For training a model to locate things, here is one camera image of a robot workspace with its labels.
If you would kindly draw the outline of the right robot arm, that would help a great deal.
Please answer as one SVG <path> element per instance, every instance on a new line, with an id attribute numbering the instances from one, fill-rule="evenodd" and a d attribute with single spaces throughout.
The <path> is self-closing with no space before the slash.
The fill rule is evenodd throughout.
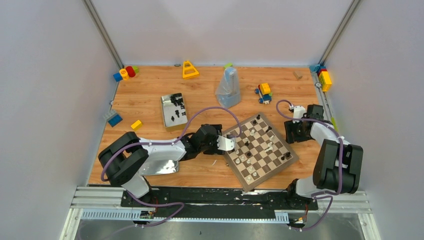
<path id="1" fill-rule="evenodd" d="M 296 178 L 287 187 L 286 204 L 292 209 L 311 204 L 325 194 L 354 194 L 360 183 L 364 150 L 339 135 L 335 126 L 324 119 L 324 108 L 289 104 L 293 114 L 284 122 L 289 144 L 315 140 L 320 151 L 312 176 Z"/>

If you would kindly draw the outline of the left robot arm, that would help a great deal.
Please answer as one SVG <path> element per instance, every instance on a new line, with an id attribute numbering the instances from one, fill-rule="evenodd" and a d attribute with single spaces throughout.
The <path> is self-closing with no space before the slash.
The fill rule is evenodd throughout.
<path id="1" fill-rule="evenodd" d="M 235 136 L 223 135 L 220 124 L 203 124 L 196 132 L 170 140 L 148 140 L 130 131 L 102 150 L 98 160 L 105 171 L 104 181 L 123 187 L 146 207 L 153 201 L 146 176 L 177 172 L 180 161 L 199 154 L 223 155 L 235 146 Z"/>

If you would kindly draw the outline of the wooden chess board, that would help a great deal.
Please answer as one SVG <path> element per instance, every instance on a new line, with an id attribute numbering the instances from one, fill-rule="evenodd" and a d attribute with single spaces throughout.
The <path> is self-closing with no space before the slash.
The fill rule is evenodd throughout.
<path id="1" fill-rule="evenodd" d="M 224 158 L 244 191 L 258 185 L 299 160 L 299 156 L 285 141 L 264 113 L 259 112 L 223 132 L 235 136 L 235 147 L 224 153 Z"/>

